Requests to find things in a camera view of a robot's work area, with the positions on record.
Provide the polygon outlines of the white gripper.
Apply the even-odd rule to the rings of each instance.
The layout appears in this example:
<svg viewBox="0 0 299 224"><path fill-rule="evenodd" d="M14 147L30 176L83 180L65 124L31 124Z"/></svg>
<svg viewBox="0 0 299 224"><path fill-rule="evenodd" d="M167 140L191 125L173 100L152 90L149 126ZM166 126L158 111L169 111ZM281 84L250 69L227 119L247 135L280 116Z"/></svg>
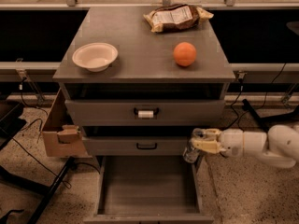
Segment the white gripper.
<svg viewBox="0 0 299 224"><path fill-rule="evenodd" d="M243 155L243 131L239 129L227 129L221 133L219 129L195 128L192 135L198 138L217 138L221 134L220 141L192 139L192 146L196 149L211 154L221 153L224 157L241 157Z"/></svg>

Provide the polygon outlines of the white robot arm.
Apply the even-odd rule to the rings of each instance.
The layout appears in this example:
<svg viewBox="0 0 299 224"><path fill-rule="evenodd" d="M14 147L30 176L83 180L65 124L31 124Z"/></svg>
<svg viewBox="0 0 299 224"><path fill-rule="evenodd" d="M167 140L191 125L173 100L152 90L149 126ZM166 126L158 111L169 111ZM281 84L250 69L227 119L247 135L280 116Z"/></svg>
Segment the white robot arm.
<svg viewBox="0 0 299 224"><path fill-rule="evenodd" d="M195 129L191 145L195 150L225 157L254 157L277 168L292 168L299 162L299 132L285 125L275 125L268 132Z"/></svg>

